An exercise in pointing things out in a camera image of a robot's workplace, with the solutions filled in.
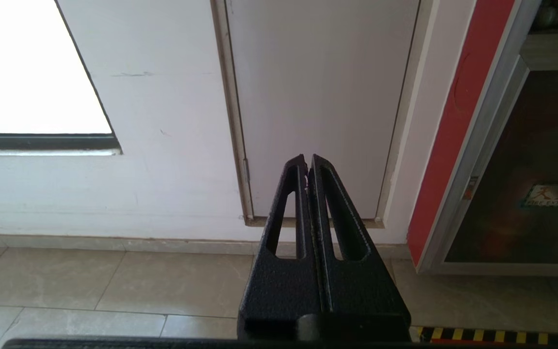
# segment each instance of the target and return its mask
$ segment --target textured black metal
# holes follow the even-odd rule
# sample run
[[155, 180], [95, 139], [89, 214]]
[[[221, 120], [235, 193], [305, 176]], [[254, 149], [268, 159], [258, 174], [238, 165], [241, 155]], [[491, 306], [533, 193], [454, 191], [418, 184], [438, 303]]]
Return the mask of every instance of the textured black metal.
[[[238, 337], [410, 342], [408, 312], [335, 168], [314, 155], [286, 163], [238, 318]], [[296, 192], [297, 259], [275, 256]], [[342, 260], [334, 256], [327, 207]]]
[[[296, 320], [320, 311], [303, 155], [286, 163], [238, 314], [238, 338], [296, 339]], [[296, 196], [297, 259], [277, 258], [286, 200]]]
[[[328, 311], [399, 315], [409, 327], [410, 313], [333, 165], [314, 154], [309, 178]], [[341, 261], [334, 256], [327, 205], [344, 259]]]

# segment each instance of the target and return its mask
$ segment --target tiled floor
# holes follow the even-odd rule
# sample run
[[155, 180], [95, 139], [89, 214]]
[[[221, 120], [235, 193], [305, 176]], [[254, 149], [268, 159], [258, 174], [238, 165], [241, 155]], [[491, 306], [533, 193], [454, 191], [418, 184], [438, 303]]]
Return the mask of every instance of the tiled floor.
[[[386, 260], [414, 325], [558, 332], [558, 279], [417, 276]], [[0, 248], [0, 347], [61, 335], [235, 337], [252, 256]]]

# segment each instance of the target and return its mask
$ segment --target red wall trim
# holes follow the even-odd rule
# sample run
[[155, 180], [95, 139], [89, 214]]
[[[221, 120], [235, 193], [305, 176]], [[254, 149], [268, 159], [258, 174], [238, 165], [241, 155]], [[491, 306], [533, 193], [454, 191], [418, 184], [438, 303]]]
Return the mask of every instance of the red wall trim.
[[513, 0], [476, 3], [409, 225], [408, 247], [415, 265], [433, 230], [513, 4]]

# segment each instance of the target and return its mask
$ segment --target white wall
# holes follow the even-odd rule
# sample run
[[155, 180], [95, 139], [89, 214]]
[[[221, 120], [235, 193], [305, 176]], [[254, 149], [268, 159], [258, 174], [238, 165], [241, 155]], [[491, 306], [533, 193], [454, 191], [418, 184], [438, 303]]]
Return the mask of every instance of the white wall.
[[[60, 3], [124, 155], [0, 157], [0, 234], [259, 240], [262, 228], [241, 218], [209, 2]], [[434, 2], [376, 243], [405, 242], [468, 3]], [[285, 230], [281, 240], [293, 240]]]

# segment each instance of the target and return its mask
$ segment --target hazard tape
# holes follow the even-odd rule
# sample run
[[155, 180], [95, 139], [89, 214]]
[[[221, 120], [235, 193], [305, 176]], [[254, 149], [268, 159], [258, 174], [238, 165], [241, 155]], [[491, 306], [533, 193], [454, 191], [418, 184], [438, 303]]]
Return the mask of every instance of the hazard tape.
[[495, 342], [558, 345], [558, 333], [417, 327], [421, 342]]

